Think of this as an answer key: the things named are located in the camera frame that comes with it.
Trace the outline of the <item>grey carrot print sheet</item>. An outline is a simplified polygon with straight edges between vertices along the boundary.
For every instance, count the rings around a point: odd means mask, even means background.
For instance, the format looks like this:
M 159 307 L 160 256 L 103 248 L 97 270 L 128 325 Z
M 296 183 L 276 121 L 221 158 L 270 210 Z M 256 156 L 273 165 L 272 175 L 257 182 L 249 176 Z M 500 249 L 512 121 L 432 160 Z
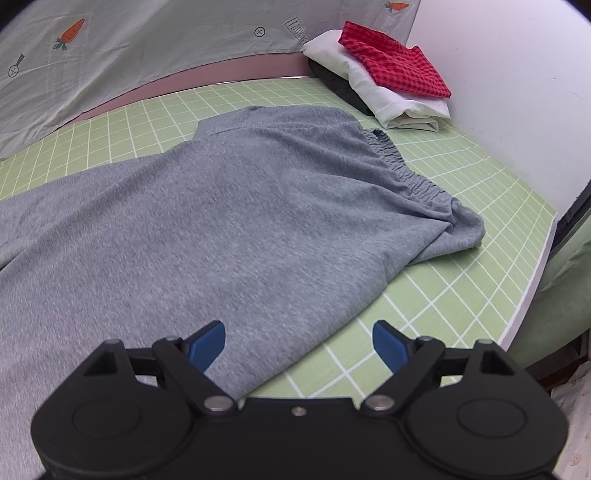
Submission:
M 193 67 L 300 51 L 352 21 L 406 42 L 416 1 L 4 1 L 1 155 Z

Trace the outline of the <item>red checkered folded cloth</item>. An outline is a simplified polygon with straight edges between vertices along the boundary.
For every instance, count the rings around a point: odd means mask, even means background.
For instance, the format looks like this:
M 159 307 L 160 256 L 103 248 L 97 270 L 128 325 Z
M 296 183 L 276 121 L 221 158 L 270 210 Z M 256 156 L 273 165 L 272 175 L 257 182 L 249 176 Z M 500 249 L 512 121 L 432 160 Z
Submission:
M 385 33 L 346 21 L 339 44 L 378 86 L 416 96 L 449 99 L 452 92 L 420 47 L 407 48 Z

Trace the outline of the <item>grey sweatpants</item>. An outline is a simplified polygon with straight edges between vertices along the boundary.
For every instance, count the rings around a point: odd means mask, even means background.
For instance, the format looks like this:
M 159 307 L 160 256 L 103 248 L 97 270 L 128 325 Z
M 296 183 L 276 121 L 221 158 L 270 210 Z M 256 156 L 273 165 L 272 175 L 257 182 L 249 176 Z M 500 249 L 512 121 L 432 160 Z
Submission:
M 209 377 L 256 389 L 358 316 L 408 265 L 478 246 L 483 219 L 390 137 L 328 107 L 250 106 L 164 153 L 1 203 L 1 475 L 41 470 L 29 429 L 102 341 L 212 320 Z

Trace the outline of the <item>black folded garment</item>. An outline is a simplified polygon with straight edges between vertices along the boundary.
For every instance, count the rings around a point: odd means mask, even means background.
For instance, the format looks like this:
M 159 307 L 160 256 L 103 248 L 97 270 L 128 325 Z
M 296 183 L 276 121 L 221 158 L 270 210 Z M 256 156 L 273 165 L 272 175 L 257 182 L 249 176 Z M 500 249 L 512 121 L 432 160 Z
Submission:
M 354 107 L 356 110 L 359 110 L 361 113 L 370 117 L 374 117 L 372 110 L 370 110 L 368 105 L 363 102 L 358 94 L 356 94 L 351 85 L 349 85 L 348 80 L 342 78 L 338 74 L 335 74 L 318 62 L 315 62 L 313 59 L 308 59 L 308 68 L 310 68 L 311 73 L 313 73 L 315 77 L 317 77 L 318 80 L 320 80 L 322 84 L 332 93 Z

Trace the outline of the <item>white folded garment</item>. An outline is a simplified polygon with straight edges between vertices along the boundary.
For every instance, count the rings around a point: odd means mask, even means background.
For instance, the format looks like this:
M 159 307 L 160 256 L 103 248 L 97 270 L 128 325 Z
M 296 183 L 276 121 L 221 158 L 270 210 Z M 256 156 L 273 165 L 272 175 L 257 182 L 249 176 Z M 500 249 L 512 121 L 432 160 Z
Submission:
M 339 44 L 339 30 L 329 30 L 304 44 L 303 54 L 349 81 L 385 129 L 439 130 L 451 118 L 447 101 L 398 93 L 378 86 L 365 67 Z

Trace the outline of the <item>green grid cutting mat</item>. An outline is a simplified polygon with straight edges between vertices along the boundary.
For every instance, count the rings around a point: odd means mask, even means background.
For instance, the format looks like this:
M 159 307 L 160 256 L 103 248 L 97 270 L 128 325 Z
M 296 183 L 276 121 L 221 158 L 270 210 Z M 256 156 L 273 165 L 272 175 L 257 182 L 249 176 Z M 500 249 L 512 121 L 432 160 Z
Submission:
M 189 139 L 200 120 L 249 105 L 341 107 L 342 101 L 305 77 L 214 84 L 141 100 L 62 127 L 4 159 L 1 194 L 164 151 Z M 432 334 L 460 348 L 479 339 L 508 346 L 521 325 L 547 262 L 554 209 L 447 120 L 435 132 L 393 129 L 389 135 L 412 169 L 483 218 L 482 244 L 407 268 L 345 328 L 260 386 L 259 397 L 362 399 L 389 374 L 372 347 L 380 320 L 410 337 Z

